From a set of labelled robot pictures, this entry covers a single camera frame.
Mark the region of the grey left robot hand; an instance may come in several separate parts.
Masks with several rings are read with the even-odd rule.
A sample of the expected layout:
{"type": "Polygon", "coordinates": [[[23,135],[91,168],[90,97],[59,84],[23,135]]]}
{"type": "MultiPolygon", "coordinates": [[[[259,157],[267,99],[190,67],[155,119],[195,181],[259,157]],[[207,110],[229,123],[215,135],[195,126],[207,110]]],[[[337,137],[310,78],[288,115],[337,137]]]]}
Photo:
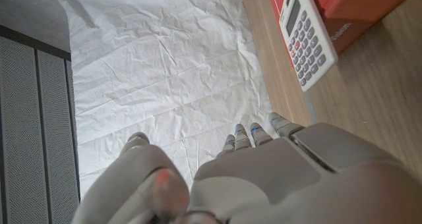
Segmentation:
{"type": "Polygon", "coordinates": [[[237,125],[192,185],[145,134],[131,135],[73,222],[421,222],[421,181],[388,152],[326,123],[269,121],[277,138],[237,125]]]}

